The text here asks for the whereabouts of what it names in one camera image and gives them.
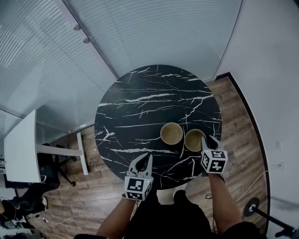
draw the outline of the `wooden floor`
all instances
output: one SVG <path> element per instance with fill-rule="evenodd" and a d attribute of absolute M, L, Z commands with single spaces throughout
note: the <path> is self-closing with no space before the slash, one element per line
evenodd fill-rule
<path fill-rule="evenodd" d="M 233 198 L 237 200 L 243 192 L 264 172 L 263 159 L 256 132 L 252 126 L 248 113 L 230 82 L 223 78 L 208 84 L 220 106 L 222 117 L 221 141 L 228 151 L 228 166 L 224 173 L 226 185 Z M 65 169 L 76 186 L 72 187 L 61 178 L 60 187 L 46 193 L 49 208 L 42 216 L 50 224 L 62 222 L 74 216 L 88 216 L 105 219 L 121 200 L 124 183 L 115 176 L 101 159 L 94 140 L 93 126 L 82 131 L 83 144 L 86 154 L 89 175 L 83 175 L 81 162 L 70 162 Z M 68 136 L 58 143 L 77 149 L 76 135 Z M 173 202 L 174 189 L 161 190 L 158 198 L 162 204 Z M 189 200 L 198 204 L 212 225 L 212 199 L 205 199 L 210 193 L 208 178 L 198 176 L 188 183 L 186 194 Z M 261 201 L 260 209 L 267 210 L 267 189 L 265 177 L 260 179 L 237 202 L 240 211 L 253 197 Z M 265 219 L 255 214 L 244 221 L 264 227 Z M 41 218 L 33 218 L 30 223 L 50 239 L 71 239 L 79 233 L 95 234 L 101 222 L 91 218 L 72 218 L 63 224 L 46 225 Z"/>

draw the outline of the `black chair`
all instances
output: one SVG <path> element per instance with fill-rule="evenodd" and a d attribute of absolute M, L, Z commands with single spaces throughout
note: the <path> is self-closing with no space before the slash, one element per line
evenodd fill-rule
<path fill-rule="evenodd" d="M 34 211 L 36 207 L 40 205 L 45 192 L 55 190 L 59 187 L 60 181 L 58 173 L 60 173 L 62 177 L 64 177 L 74 187 L 76 183 L 69 180 L 61 167 L 70 160 L 74 160 L 74 158 L 68 157 L 66 160 L 59 162 L 58 155 L 55 155 L 55 159 L 53 160 L 53 156 L 50 154 L 38 153 L 37 161 L 39 165 L 40 176 L 41 179 L 44 178 L 44 181 L 43 183 L 31 184 L 22 197 L 14 197 L 14 207 L 27 212 Z"/>
<path fill-rule="evenodd" d="M 37 161 L 40 171 L 40 176 L 43 179 L 43 177 L 46 177 L 44 182 L 51 182 L 52 180 L 56 179 L 58 177 L 58 172 L 61 174 L 62 177 L 64 177 L 73 187 L 75 187 L 76 183 L 71 182 L 68 176 L 65 174 L 65 172 L 62 169 L 62 166 L 69 162 L 70 160 L 75 161 L 76 157 L 67 157 L 62 162 L 59 162 L 59 156 L 55 155 L 55 159 L 53 161 L 53 157 L 50 154 L 37 154 Z"/>

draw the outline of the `black pants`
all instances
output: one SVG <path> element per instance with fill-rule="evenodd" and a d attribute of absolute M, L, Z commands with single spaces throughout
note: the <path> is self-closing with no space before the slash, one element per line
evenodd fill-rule
<path fill-rule="evenodd" d="M 185 191 L 177 191 L 174 204 L 161 205 L 152 190 L 141 202 L 125 233 L 128 238 L 188 238 L 211 234 L 202 209 L 191 203 Z"/>

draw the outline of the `cup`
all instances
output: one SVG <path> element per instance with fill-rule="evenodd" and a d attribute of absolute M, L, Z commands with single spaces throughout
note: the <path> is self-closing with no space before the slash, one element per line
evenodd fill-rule
<path fill-rule="evenodd" d="M 181 141 L 183 130 L 177 123 L 170 122 L 163 125 L 160 136 L 165 144 L 174 145 Z"/>
<path fill-rule="evenodd" d="M 190 130 L 185 136 L 186 148 L 192 152 L 199 152 L 201 150 L 201 137 L 205 134 L 199 129 Z"/>

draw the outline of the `baseboard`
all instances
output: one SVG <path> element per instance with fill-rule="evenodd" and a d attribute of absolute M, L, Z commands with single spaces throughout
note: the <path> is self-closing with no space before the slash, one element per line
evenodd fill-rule
<path fill-rule="evenodd" d="M 256 124 L 256 120 L 255 118 L 253 117 L 253 114 L 251 112 L 251 109 L 239 87 L 239 85 L 237 84 L 237 82 L 235 81 L 234 77 L 232 76 L 232 74 L 230 72 L 227 72 L 227 73 L 224 73 L 224 74 L 221 74 L 221 75 L 218 75 L 216 77 L 215 80 L 219 80 L 219 79 L 222 79 L 224 77 L 228 77 L 230 79 L 230 81 L 233 83 L 235 89 L 237 90 L 244 106 L 245 106 L 245 109 L 250 117 L 250 120 L 252 122 L 252 125 L 254 127 L 254 130 L 256 132 L 256 136 L 257 136 L 257 139 L 258 139 L 258 142 L 259 142 L 259 145 L 260 145 L 260 148 L 261 148 L 261 153 L 262 153 L 262 157 L 263 157 L 263 164 L 264 164 L 264 168 L 265 168 L 265 171 L 269 170 L 268 168 L 268 162 L 267 162 L 267 158 L 266 158 L 266 152 L 265 152 L 265 149 L 264 149 L 264 146 L 263 146 L 263 141 L 262 141 L 262 137 L 260 135 L 260 132 L 258 130 L 258 127 L 257 127 L 257 124 Z M 266 187 L 267 187 L 267 214 L 270 215 L 270 206 L 271 206 L 271 194 L 270 194 L 270 179 L 269 179 L 269 172 L 266 172 L 265 173 L 265 176 L 266 176 Z M 269 220 L 266 220 L 266 227 L 265 227 L 265 231 L 264 231 L 264 235 L 267 234 L 267 231 L 268 231 L 268 226 L 269 226 Z"/>

